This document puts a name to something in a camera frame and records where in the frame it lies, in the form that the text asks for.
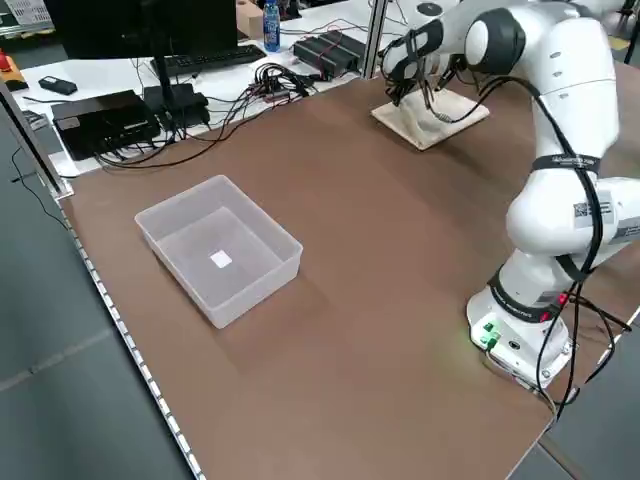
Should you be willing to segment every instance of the water bottle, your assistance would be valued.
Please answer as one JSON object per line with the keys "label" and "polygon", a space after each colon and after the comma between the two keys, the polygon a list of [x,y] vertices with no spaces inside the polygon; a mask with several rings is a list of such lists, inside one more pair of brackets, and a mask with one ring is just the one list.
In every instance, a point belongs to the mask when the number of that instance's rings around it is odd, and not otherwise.
{"label": "water bottle", "polygon": [[280,50],[280,9],[278,0],[266,0],[262,11],[264,48],[268,52]]}

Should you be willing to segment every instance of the black electronic device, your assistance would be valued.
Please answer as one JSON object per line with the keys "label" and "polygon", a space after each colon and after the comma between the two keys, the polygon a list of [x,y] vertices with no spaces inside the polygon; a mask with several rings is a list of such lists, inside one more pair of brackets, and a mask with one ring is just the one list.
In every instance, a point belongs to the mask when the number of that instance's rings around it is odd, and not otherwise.
{"label": "black electronic device", "polygon": [[[179,130],[194,125],[209,124],[211,116],[207,110],[209,104],[207,97],[201,93],[194,93],[193,85],[190,83],[172,85],[172,90],[176,105],[180,105],[181,109],[175,113],[171,121],[166,115],[158,115],[165,131],[172,130],[172,122],[173,126]],[[143,96],[144,103],[152,113],[158,114],[162,111],[164,98],[162,98],[162,92],[157,88],[145,87]]]}
{"label": "black electronic device", "polygon": [[78,91],[75,83],[52,76],[41,78],[38,83],[45,90],[59,93],[60,95],[71,95]]}
{"label": "black electronic device", "polygon": [[233,1],[45,0],[45,4],[70,58],[153,57],[160,86],[146,88],[145,101],[172,129],[175,119],[200,99],[189,98],[183,90],[174,94],[165,56],[214,54],[237,45]]}
{"label": "black electronic device", "polygon": [[306,38],[293,44],[293,54],[304,63],[320,70],[324,80],[337,78],[349,71],[358,71],[361,58],[340,48],[337,40],[324,35]]}
{"label": "black electronic device", "polygon": [[158,121],[133,90],[53,105],[53,124],[74,160],[160,134]]}
{"label": "black electronic device", "polygon": [[34,132],[49,124],[49,120],[47,120],[45,115],[32,112],[31,110],[23,110],[22,114]]}
{"label": "black electronic device", "polygon": [[[189,75],[193,73],[216,70],[233,65],[255,62],[266,57],[267,54],[255,45],[240,45],[231,50],[220,50],[208,55],[177,55],[167,57],[167,74],[170,77],[176,75]],[[158,72],[155,60],[151,60],[151,66]]]}

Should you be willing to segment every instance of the cardboard box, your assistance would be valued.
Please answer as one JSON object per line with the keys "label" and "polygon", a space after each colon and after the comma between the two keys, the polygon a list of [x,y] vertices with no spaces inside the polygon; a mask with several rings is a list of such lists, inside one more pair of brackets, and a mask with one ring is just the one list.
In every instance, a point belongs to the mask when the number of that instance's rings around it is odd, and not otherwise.
{"label": "cardboard box", "polygon": [[238,30],[254,40],[263,37],[262,10],[250,0],[236,0]]}

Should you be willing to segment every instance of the white table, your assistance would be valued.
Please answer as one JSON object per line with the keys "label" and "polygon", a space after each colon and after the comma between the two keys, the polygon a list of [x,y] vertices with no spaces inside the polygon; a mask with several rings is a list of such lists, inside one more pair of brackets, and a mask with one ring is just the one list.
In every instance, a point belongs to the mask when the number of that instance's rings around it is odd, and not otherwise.
{"label": "white table", "polygon": [[[420,0],[401,0],[401,2],[401,8],[405,17],[411,22],[412,12],[415,11],[415,5],[420,3]],[[308,32],[335,21],[329,28],[347,29],[345,30],[347,35],[362,42],[366,42],[366,29],[369,24],[370,14],[371,8],[369,7],[367,0],[349,0],[346,2],[303,10],[301,11],[302,18],[284,22],[281,28],[285,32]],[[362,30],[353,28],[352,25],[344,21],[336,21],[336,19],[344,19],[348,22],[352,22],[353,24],[361,26]],[[393,38],[396,38],[398,35],[406,32],[407,28],[400,23],[401,21],[402,16],[398,9],[398,4],[395,2],[390,3],[387,8],[387,21],[385,22],[384,27],[385,34],[383,35],[381,46],[384,47]],[[317,31],[314,31],[314,34],[319,34],[326,30],[326,27],[318,29]],[[281,36],[281,49],[278,53],[269,53],[264,59],[252,64],[203,72],[195,80],[191,80],[194,90],[196,92],[201,92],[205,96],[235,99],[242,93],[249,83],[253,81],[255,69],[266,62],[278,63],[301,74],[317,73],[317,71],[312,67],[300,63],[290,50],[293,43],[303,36],[304,35],[300,33],[283,33]],[[262,46],[261,42],[253,40],[249,40],[247,43],[254,43]],[[62,98],[59,95],[40,88],[38,80],[46,76],[54,76],[70,80],[78,86],[78,91],[76,93],[68,97],[64,97],[63,100],[80,100],[121,92],[124,90],[133,90],[136,93],[141,94],[142,87],[140,81],[142,81],[145,87],[159,84],[158,79],[151,70],[149,58],[140,59],[140,79],[138,79],[138,75],[136,73],[135,63],[135,59],[67,60],[50,65],[29,68],[24,70],[22,73],[30,88],[28,90],[16,92],[14,97],[22,110],[29,109],[34,112],[44,114],[51,119],[51,104],[34,103],[23,98],[24,96],[33,97],[39,100]],[[347,74],[340,79],[333,80],[332,82],[318,83],[316,84],[316,88],[319,91],[324,91],[347,83],[354,78],[357,78],[357,75]],[[226,112],[230,108],[231,104],[216,102],[214,100],[209,100],[209,102],[209,110],[216,112],[211,113],[211,125],[215,125],[216,123],[221,122],[226,116]],[[270,104],[262,101],[255,102],[247,109],[246,116],[255,115],[267,108],[270,108]],[[205,130],[206,127],[198,126],[189,129],[188,132],[190,135],[196,135],[204,132]],[[52,155],[51,160],[60,175],[69,177],[74,177],[100,168],[100,164],[95,159],[91,158],[76,162],[71,160],[71,157],[66,151]]]}

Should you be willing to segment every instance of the cable bundle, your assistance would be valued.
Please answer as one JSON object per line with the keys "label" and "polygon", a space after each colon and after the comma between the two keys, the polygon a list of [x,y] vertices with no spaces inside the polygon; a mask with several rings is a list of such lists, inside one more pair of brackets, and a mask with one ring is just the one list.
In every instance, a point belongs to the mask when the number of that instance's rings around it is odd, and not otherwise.
{"label": "cable bundle", "polygon": [[[115,159],[108,158],[106,155],[101,154],[96,154],[96,158],[98,159],[98,161],[108,167],[130,170],[164,168],[186,163],[211,150],[218,143],[224,142],[229,137],[231,137],[231,135],[233,135],[233,133],[235,133],[240,127],[249,123],[250,121],[255,120],[265,112],[275,110],[277,107],[287,105],[298,98],[308,96],[308,90],[313,89],[313,83],[314,81],[308,76],[299,75],[289,70],[288,68],[276,63],[266,63],[256,69],[254,75],[254,83],[243,90],[243,92],[236,99],[224,100],[215,97],[207,97],[213,100],[229,103],[230,108],[227,111],[224,119],[220,122],[222,125],[216,138],[199,138],[189,135],[186,131],[182,132],[185,137],[207,143],[207,145],[197,153],[173,162],[147,164],[149,160],[158,156],[165,148],[167,148],[167,146],[175,142],[176,136],[180,135],[181,132],[173,131],[165,132],[166,135],[162,146],[146,156],[136,156],[134,158],[128,158],[126,155],[123,155],[123,153],[121,152],[122,149],[111,149],[110,154],[115,157]],[[274,97],[274,94],[281,94],[282,92],[284,92],[286,95],[278,96],[277,98]],[[272,96],[272,98],[276,100],[272,102],[271,108],[263,110],[253,117],[246,118],[247,109],[251,105],[262,99],[268,100],[269,96]],[[240,122],[232,128],[229,128],[229,125],[233,121],[238,119],[240,120]],[[150,143],[149,146],[155,148],[155,143]],[[139,150],[142,150],[142,147],[140,145],[138,145],[138,148]]]}

